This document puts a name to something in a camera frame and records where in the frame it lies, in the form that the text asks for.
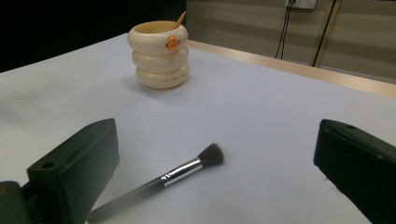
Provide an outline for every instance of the wooden stick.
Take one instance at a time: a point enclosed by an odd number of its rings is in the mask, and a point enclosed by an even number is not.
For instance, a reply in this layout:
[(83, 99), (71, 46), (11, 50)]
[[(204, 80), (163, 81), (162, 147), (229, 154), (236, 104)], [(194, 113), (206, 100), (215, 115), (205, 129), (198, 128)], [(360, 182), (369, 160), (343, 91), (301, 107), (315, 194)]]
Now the wooden stick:
[(175, 23), (175, 25), (172, 27), (172, 30), (177, 29), (177, 27), (181, 24), (181, 22), (184, 19), (184, 16), (186, 16), (186, 11), (184, 11), (181, 16), (178, 18), (177, 22)]

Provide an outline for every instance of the wall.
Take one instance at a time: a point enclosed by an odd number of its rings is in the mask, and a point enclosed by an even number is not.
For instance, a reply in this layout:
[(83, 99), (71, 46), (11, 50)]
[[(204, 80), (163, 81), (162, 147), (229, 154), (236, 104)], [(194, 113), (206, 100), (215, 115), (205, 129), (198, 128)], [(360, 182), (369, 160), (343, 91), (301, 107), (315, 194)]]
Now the wall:
[[(294, 9), (283, 59), (310, 64), (329, 0)], [(396, 2), (343, 0), (319, 67), (396, 82)], [(279, 0), (189, 0), (191, 40), (275, 57), (285, 19)]]
[(140, 22), (176, 21), (185, 0), (4, 1), (0, 72), (128, 33)]

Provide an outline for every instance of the black bristles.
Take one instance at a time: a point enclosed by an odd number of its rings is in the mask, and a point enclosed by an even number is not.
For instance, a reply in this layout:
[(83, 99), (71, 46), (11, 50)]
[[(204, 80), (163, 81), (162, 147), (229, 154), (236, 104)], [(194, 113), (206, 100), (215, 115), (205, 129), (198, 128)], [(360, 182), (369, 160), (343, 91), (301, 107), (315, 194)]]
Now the black bristles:
[(211, 144), (204, 151), (202, 151), (198, 155), (198, 159), (201, 161), (204, 167), (222, 164), (224, 160), (221, 149), (215, 143)]

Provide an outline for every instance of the electrical outlet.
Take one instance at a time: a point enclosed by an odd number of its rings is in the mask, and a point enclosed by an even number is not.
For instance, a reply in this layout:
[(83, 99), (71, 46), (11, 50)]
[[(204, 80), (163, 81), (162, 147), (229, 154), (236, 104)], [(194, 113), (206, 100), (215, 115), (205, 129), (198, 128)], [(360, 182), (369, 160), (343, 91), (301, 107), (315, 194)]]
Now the electrical outlet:
[[(293, 0), (286, 0), (285, 7), (287, 7), (289, 5), (289, 1), (293, 1)], [(291, 7), (300, 7), (300, 1), (301, 0), (294, 0)]]
[[(287, 7), (289, 5), (289, 1), (290, 0), (286, 0), (285, 7)], [(316, 3), (317, 3), (317, 0), (294, 0), (294, 3), (291, 5), (291, 7), (314, 9)]]

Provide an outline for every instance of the cream ceramic cup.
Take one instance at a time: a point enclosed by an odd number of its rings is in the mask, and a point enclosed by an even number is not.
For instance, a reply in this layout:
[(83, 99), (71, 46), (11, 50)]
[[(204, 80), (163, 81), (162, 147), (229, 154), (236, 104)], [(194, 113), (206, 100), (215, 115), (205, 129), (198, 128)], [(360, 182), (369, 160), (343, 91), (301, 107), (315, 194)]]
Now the cream ceramic cup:
[(183, 25), (175, 30), (173, 21), (150, 21), (128, 33), (137, 79), (152, 89), (167, 89), (184, 82), (190, 72), (187, 62), (188, 33)]

